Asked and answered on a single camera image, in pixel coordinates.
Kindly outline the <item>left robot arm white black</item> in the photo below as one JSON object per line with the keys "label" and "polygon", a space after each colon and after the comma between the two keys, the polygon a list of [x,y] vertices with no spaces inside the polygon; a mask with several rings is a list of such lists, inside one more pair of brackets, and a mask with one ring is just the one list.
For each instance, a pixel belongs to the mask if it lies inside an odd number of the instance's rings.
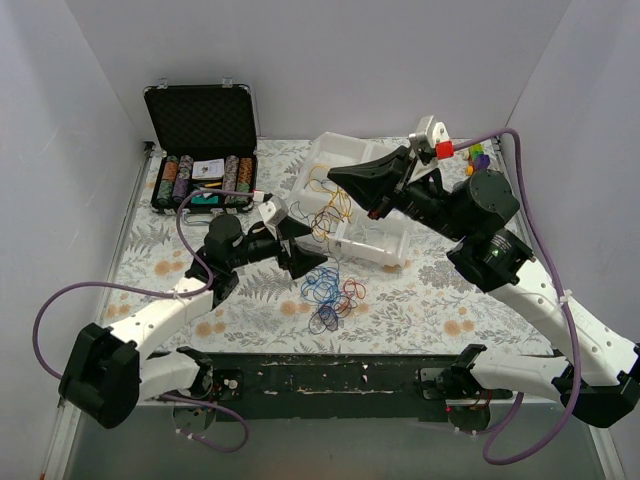
{"label": "left robot arm white black", "polygon": [[257,222],[249,231],[233,215],[215,217],[191,267],[167,297],[107,327],[91,323],[79,332],[60,396],[107,429],[120,425],[142,400],[172,392],[207,398],[214,366],[206,354],[180,347],[157,355],[156,349],[224,302],[238,285],[238,268],[274,259],[298,279],[326,262],[325,255],[298,244],[309,232],[289,216],[274,226]]}

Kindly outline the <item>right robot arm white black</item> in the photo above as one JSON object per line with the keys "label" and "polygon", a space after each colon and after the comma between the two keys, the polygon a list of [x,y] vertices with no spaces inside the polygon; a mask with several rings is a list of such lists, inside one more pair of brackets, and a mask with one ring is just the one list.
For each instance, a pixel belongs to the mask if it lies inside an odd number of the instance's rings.
{"label": "right robot arm white black", "polygon": [[334,167],[327,177],[372,220],[398,211],[455,242],[446,256],[482,292],[510,307],[558,351],[558,356],[517,356],[466,347],[454,363],[426,382],[434,398],[471,398],[486,390],[509,390],[569,404],[573,415],[607,428],[639,402],[639,346],[605,326],[556,282],[507,222],[519,201],[505,176],[480,170],[442,186],[439,169],[420,178],[405,147],[380,159]]}

